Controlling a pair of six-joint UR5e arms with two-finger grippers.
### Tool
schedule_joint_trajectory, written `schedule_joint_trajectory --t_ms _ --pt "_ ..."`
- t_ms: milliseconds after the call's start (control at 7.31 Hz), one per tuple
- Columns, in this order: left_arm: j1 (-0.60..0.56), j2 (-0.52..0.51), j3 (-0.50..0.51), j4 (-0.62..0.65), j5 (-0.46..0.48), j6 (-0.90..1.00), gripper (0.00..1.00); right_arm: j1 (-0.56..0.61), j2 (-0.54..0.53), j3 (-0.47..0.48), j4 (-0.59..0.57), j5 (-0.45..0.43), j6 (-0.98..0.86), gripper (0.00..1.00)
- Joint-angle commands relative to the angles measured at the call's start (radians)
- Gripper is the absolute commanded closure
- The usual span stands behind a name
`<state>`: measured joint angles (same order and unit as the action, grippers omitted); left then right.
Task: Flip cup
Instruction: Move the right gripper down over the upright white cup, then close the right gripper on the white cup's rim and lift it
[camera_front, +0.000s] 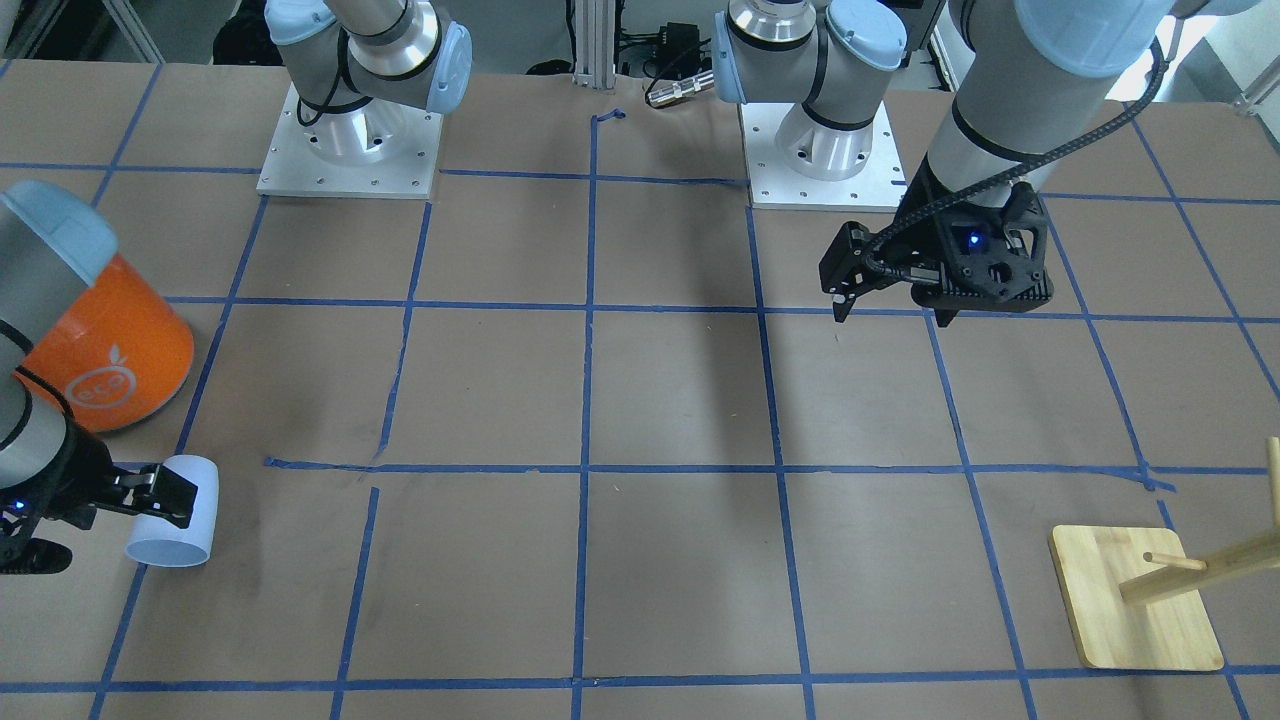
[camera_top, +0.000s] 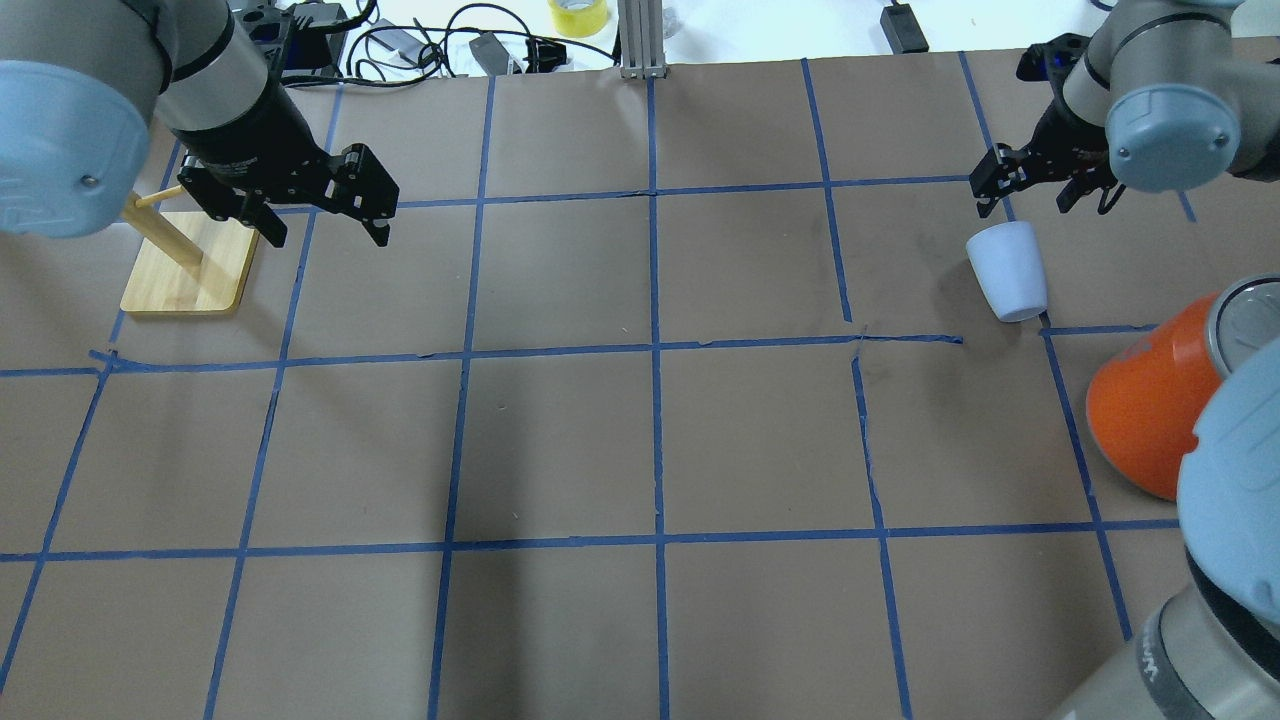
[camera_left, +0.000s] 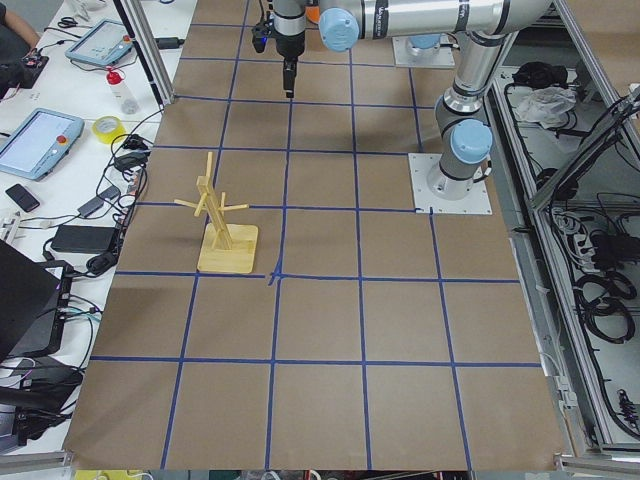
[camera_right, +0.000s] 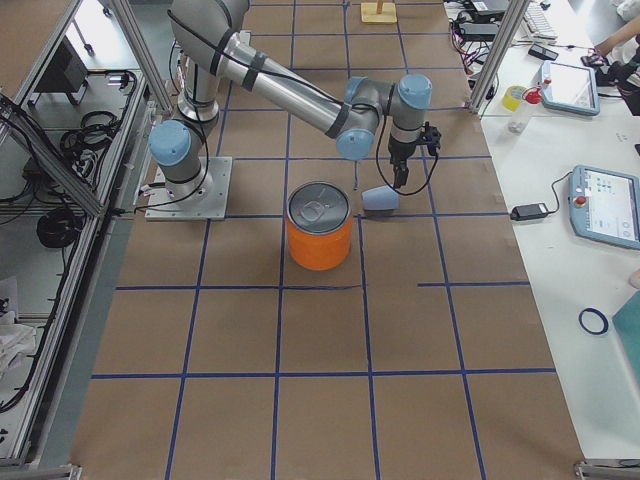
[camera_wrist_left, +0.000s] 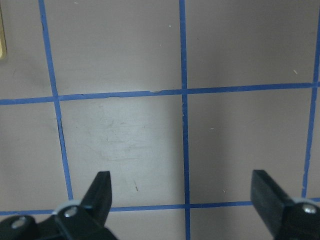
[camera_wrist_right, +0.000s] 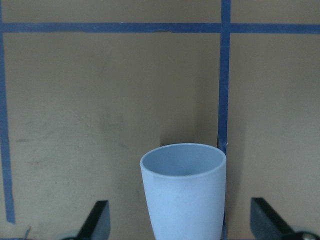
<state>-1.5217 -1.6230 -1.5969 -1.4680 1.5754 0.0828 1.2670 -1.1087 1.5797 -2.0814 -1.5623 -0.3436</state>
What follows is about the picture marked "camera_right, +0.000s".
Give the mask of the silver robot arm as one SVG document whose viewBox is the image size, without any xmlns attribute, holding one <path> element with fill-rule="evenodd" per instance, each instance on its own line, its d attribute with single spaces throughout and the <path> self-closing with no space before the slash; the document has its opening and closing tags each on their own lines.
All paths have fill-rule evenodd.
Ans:
<svg viewBox="0 0 640 480">
<path fill-rule="evenodd" d="M 432 93 L 426 76 L 406 75 L 396 83 L 352 77 L 338 100 L 241 40 L 248 9 L 246 1 L 171 4 L 167 14 L 186 57 L 179 96 L 183 115 L 202 120 L 205 113 L 217 114 L 217 90 L 226 78 L 322 131 L 347 160 L 376 151 L 376 132 L 389 125 L 393 189 L 406 184 L 407 161 L 418 146 L 426 146 L 433 158 L 439 156 L 441 134 L 426 119 Z"/>
</svg>

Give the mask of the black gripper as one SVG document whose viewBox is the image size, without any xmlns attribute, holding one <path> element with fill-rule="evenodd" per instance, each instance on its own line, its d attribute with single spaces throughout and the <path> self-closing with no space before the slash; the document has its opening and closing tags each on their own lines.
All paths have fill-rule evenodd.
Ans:
<svg viewBox="0 0 640 480">
<path fill-rule="evenodd" d="M 391 157 L 391 164 L 394 165 L 394 188 L 401 188 L 406 185 L 409 169 L 405 163 L 413 155 L 413 142 L 403 142 L 393 135 L 389 136 L 388 151 Z"/>
</svg>

